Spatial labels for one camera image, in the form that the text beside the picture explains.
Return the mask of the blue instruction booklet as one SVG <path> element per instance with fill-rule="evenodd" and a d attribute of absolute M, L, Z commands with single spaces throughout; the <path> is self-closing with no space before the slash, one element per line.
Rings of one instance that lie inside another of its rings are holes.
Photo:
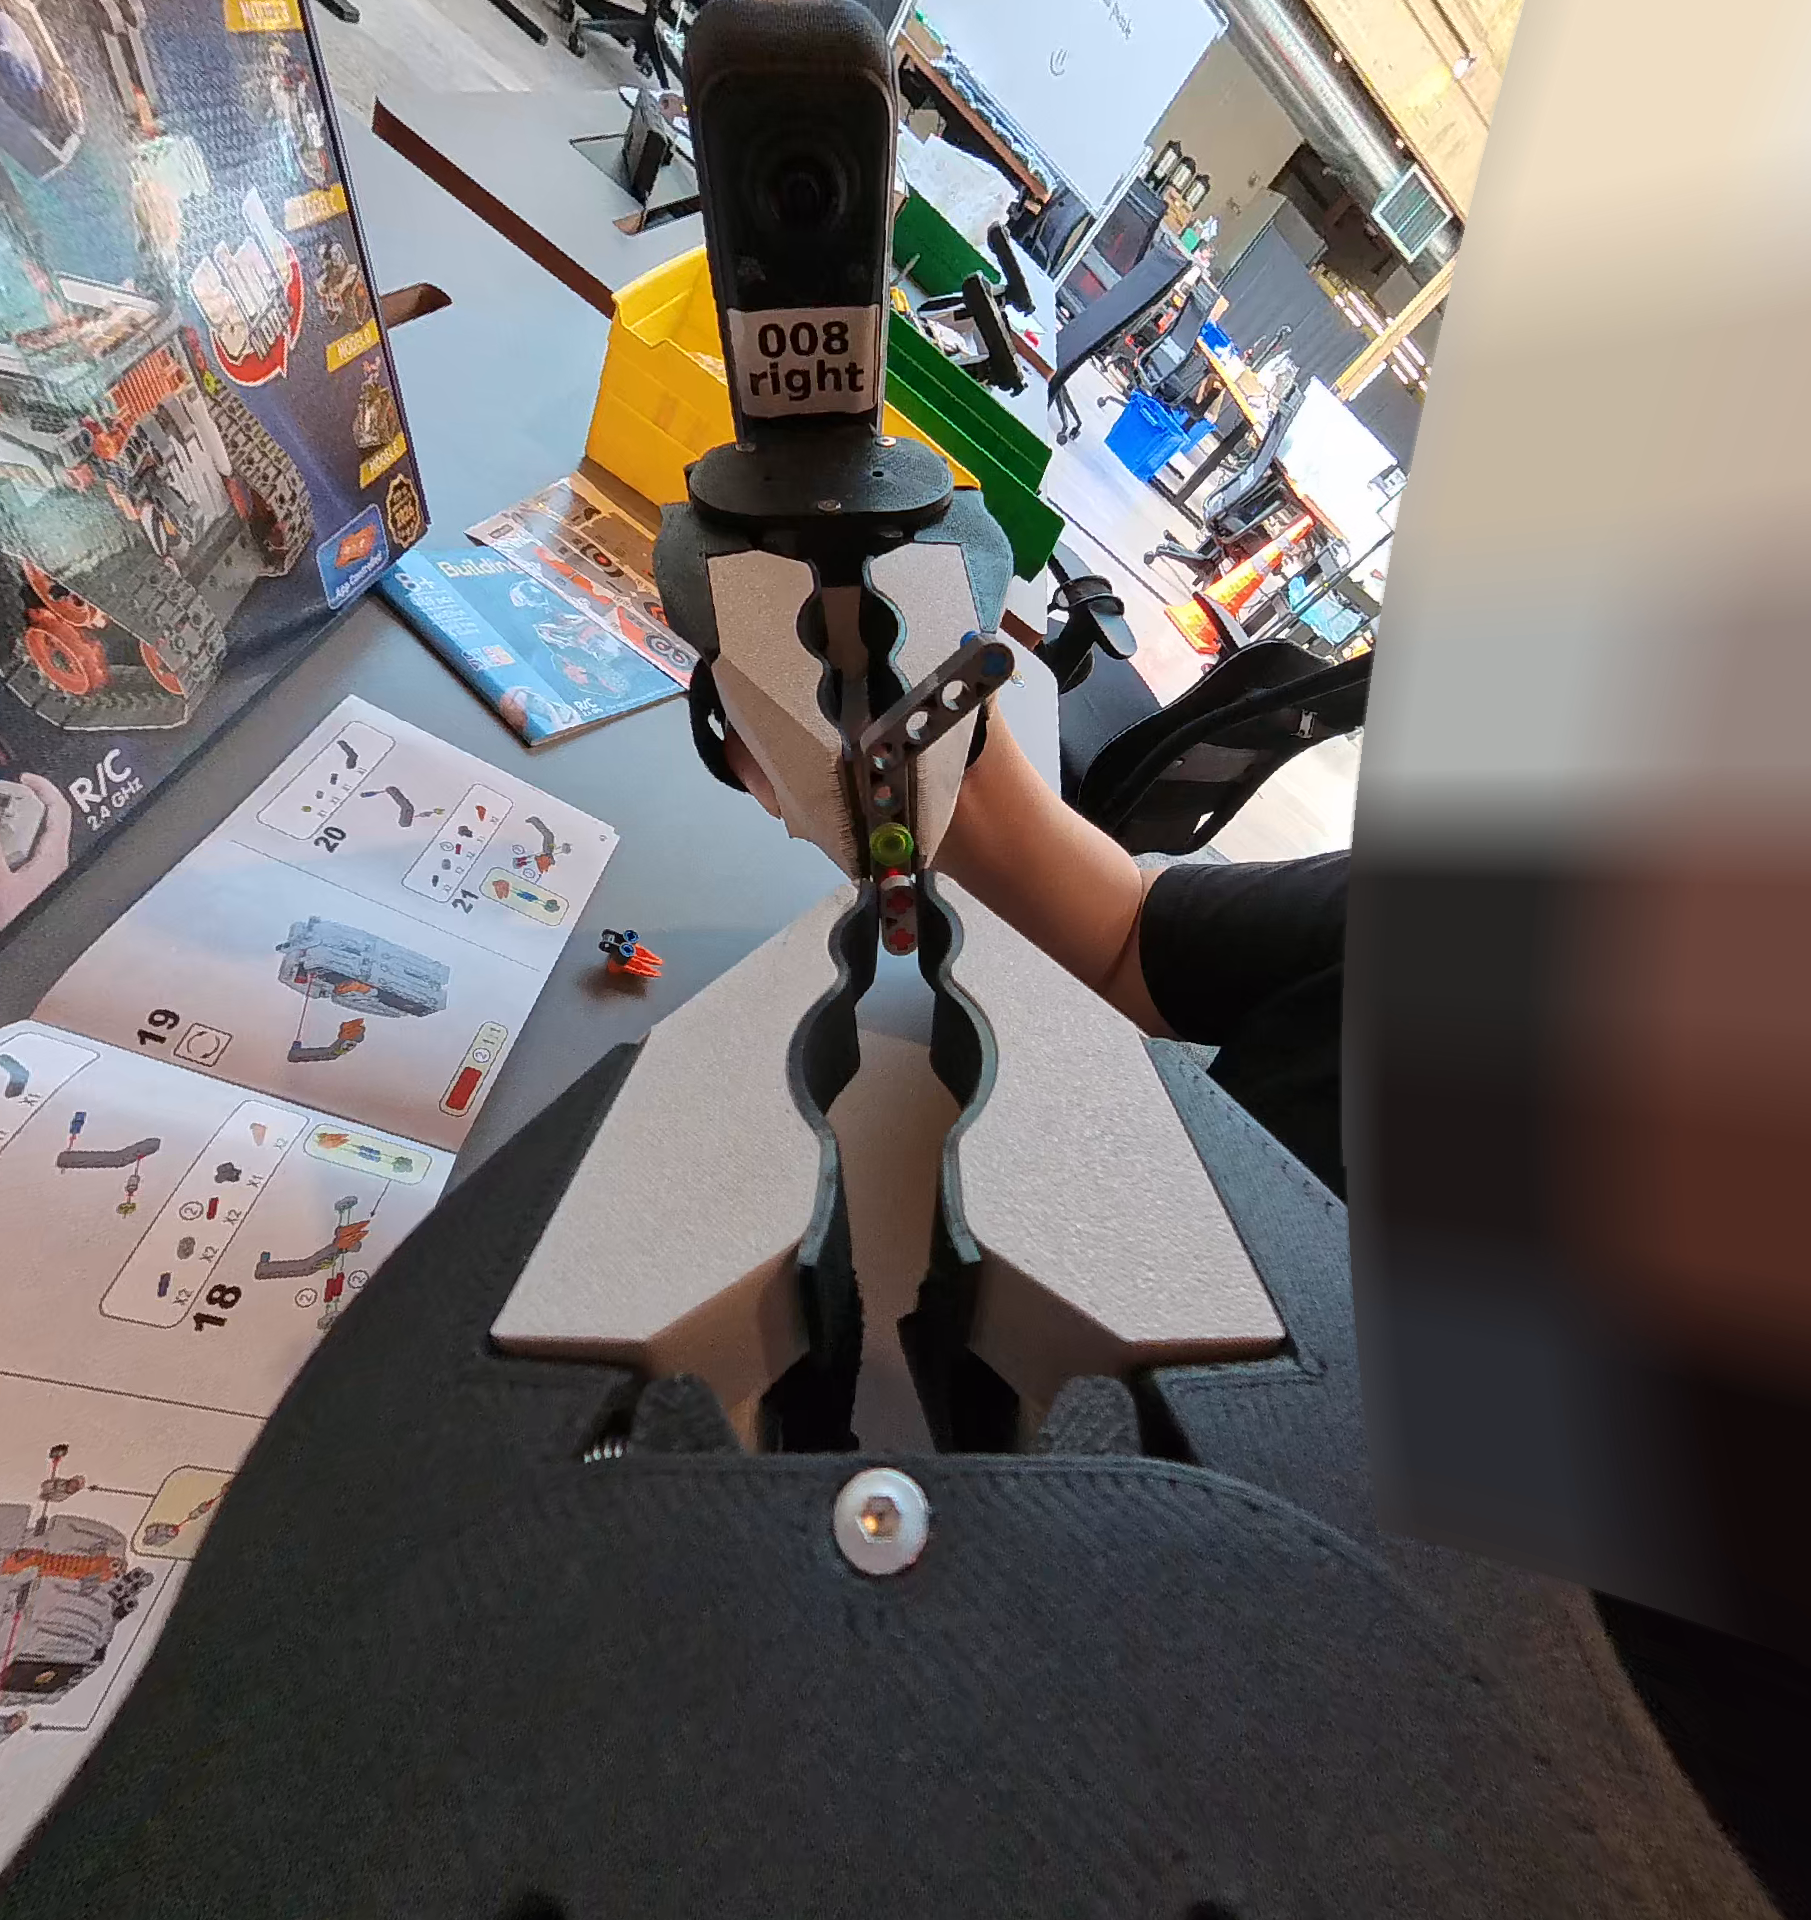
<path fill-rule="evenodd" d="M 532 750 L 676 699 L 601 616 L 486 547 L 416 547 L 377 596 Z"/>

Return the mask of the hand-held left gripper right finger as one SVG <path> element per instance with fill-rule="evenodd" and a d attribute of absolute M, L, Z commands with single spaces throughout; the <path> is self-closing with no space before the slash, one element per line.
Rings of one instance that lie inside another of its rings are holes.
<path fill-rule="evenodd" d="M 997 1453 L 1069 1379 L 1261 1361 L 1284 1322 L 1139 1032 L 980 900 L 918 903 L 941 1142 L 916 1394 Z"/>

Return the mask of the toy vehicle kit box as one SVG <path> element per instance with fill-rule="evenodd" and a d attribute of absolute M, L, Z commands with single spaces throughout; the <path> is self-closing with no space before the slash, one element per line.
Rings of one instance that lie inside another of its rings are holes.
<path fill-rule="evenodd" d="M 0 931 L 426 531 L 305 4 L 0 4 Z"/>

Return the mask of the white board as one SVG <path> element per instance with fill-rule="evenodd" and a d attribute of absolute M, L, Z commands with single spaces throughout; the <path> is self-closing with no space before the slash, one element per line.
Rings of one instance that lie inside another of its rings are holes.
<path fill-rule="evenodd" d="M 1226 33 L 1212 4 L 921 4 L 946 48 L 1092 208 Z"/>

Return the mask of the black swivel chair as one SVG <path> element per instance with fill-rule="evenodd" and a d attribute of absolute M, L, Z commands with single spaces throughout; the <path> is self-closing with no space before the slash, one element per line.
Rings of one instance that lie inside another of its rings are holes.
<path fill-rule="evenodd" d="M 960 365 L 977 382 L 1005 395 L 1018 395 L 1025 390 L 1025 372 L 1018 360 L 1018 332 L 1013 326 L 1013 316 L 1030 312 L 1030 285 L 1021 273 L 1011 226 L 1005 222 L 991 222 L 987 226 L 987 244 L 994 263 L 994 273 L 977 270 L 968 273 L 960 285 L 960 316 L 975 342 Z"/>

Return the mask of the person's black shirt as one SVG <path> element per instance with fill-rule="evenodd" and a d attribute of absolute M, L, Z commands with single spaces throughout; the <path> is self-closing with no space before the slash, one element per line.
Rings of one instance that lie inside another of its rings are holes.
<path fill-rule="evenodd" d="M 1139 923 L 1142 986 L 1171 1039 L 1346 1198 L 1340 1049 L 1349 850 L 1286 864 L 1171 864 Z"/>

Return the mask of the computer monitor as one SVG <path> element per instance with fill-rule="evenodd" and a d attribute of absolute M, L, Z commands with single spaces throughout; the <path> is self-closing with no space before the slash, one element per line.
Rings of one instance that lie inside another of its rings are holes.
<path fill-rule="evenodd" d="M 1364 559 L 1395 532 L 1404 468 L 1324 381 L 1312 376 L 1292 400 L 1276 465 L 1298 507 Z"/>

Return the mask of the green storage bin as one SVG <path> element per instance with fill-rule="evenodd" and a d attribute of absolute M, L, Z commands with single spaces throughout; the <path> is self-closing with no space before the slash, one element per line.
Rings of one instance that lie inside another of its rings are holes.
<path fill-rule="evenodd" d="M 977 465 L 977 471 L 972 471 L 960 456 L 937 446 L 931 434 L 921 434 L 891 403 L 887 410 L 887 420 L 888 431 L 899 434 L 912 431 L 912 437 L 934 446 L 946 456 L 956 488 L 980 491 L 991 522 L 1005 531 L 1011 541 L 1013 575 L 1034 581 L 1036 572 L 1043 572 L 1043 565 L 1055 554 L 1058 540 L 1062 532 L 1062 516 L 1043 497 L 1043 481 L 1049 468 L 1043 471 L 1043 478 L 1036 478 L 1036 485 L 1028 485 L 1021 471 L 1008 471 L 983 447 L 972 450 L 966 446 L 968 459 Z"/>
<path fill-rule="evenodd" d="M 983 276 L 994 292 L 1008 285 L 997 264 L 916 188 L 906 188 L 891 222 L 891 264 L 924 297 L 953 297 L 966 276 Z"/>
<path fill-rule="evenodd" d="M 997 390 L 962 372 L 899 312 L 888 316 L 888 403 L 972 471 L 977 465 L 966 446 L 983 447 L 1008 471 L 1021 471 L 1028 485 L 1036 485 L 1049 465 L 1044 434 L 1034 434 Z"/>

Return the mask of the blue plastic crate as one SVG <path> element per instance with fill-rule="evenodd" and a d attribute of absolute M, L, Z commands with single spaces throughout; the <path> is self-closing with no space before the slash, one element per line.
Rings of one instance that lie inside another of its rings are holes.
<path fill-rule="evenodd" d="M 1149 393 L 1130 393 L 1111 425 L 1103 446 L 1139 484 L 1150 484 L 1183 447 L 1190 434 L 1183 406 L 1165 406 Z"/>

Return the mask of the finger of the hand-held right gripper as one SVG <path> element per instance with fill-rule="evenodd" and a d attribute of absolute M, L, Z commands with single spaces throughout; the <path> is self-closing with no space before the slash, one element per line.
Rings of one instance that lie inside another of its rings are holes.
<path fill-rule="evenodd" d="M 799 635 L 799 616 L 816 596 L 812 569 L 776 554 L 720 554 L 706 559 L 706 584 L 726 731 L 744 739 L 785 830 L 859 880 L 844 739 L 822 706 L 825 662 Z"/>
<path fill-rule="evenodd" d="M 980 616 L 972 599 L 966 552 L 956 541 L 909 541 L 866 569 L 868 588 L 899 616 L 891 675 L 905 693 L 949 659 Z M 952 724 L 916 756 L 916 845 L 931 865 L 960 800 L 975 713 Z"/>

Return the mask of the orange white leaflet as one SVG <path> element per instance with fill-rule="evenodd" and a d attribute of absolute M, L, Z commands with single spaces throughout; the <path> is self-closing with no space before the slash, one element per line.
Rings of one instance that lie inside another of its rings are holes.
<path fill-rule="evenodd" d="M 654 587 L 654 525 L 582 468 L 469 525 L 466 535 L 553 588 L 679 688 L 693 683 L 697 650 L 669 627 Z"/>

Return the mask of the grey angled toy beam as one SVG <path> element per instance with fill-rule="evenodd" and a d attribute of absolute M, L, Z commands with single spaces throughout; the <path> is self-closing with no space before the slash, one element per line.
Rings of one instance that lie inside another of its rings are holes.
<path fill-rule="evenodd" d="M 900 821 L 916 836 L 916 756 L 1000 686 L 983 683 L 975 671 L 980 635 L 994 633 L 968 633 L 927 681 L 850 737 L 850 790 L 866 834 L 881 821 Z"/>

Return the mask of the orange white cone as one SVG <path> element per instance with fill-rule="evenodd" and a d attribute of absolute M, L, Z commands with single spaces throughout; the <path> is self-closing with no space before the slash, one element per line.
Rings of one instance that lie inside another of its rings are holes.
<path fill-rule="evenodd" d="M 1202 584 L 1190 599 L 1165 605 L 1162 619 L 1195 655 L 1226 659 L 1245 649 L 1245 619 L 1261 599 L 1284 587 L 1284 569 L 1311 532 L 1311 516 L 1286 518 L 1271 540 L 1253 544 L 1243 559 L 1227 563 L 1226 572 Z"/>

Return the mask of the black office chair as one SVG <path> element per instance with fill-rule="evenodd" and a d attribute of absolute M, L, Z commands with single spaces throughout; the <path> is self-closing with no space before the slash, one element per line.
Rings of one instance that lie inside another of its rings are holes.
<path fill-rule="evenodd" d="M 1215 627 L 1220 659 L 1161 706 L 1111 584 L 1083 575 L 1055 591 L 1036 656 L 1059 681 L 1059 790 L 1125 850 L 1198 850 L 1284 762 L 1367 719 L 1371 655 L 1334 662 L 1230 616 Z"/>

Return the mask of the person's right forearm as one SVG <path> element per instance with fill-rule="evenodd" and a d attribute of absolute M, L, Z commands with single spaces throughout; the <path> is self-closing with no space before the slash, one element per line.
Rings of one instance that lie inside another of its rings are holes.
<path fill-rule="evenodd" d="M 966 768 L 937 865 L 1142 1034 L 1171 1037 L 1139 967 L 1139 917 L 1158 874 L 1078 815 L 997 716 Z"/>

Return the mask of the yellow storage bin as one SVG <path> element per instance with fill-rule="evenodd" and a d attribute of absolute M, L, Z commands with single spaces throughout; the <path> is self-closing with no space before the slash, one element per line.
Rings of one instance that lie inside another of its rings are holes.
<path fill-rule="evenodd" d="M 657 507 L 687 500 L 687 468 L 748 428 L 775 420 L 881 434 L 931 446 L 884 400 L 875 307 L 715 300 L 706 253 L 679 253 L 616 294 L 585 456 Z"/>

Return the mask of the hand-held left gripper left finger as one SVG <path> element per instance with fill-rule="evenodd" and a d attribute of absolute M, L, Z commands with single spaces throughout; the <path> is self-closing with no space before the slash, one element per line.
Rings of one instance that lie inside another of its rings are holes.
<path fill-rule="evenodd" d="M 697 1375 L 772 1447 L 847 1453 L 863 1308 L 827 1113 L 863 989 L 866 898 L 840 886 L 657 1023 L 495 1344 Z"/>

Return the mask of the open instruction manual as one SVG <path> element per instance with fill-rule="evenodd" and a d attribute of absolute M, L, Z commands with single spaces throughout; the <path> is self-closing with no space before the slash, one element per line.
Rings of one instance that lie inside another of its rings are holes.
<path fill-rule="evenodd" d="M 432 1210 L 613 849 L 347 699 L 0 1027 L 0 1858 Z"/>

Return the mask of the black monitor stand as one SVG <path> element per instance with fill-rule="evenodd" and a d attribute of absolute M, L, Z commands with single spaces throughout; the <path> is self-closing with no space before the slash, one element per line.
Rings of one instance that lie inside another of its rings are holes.
<path fill-rule="evenodd" d="M 642 235 L 700 208 L 688 108 L 679 91 L 620 88 L 629 107 L 628 120 L 610 132 L 575 135 L 578 150 L 613 185 L 629 208 L 613 217 L 625 235 Z"/>

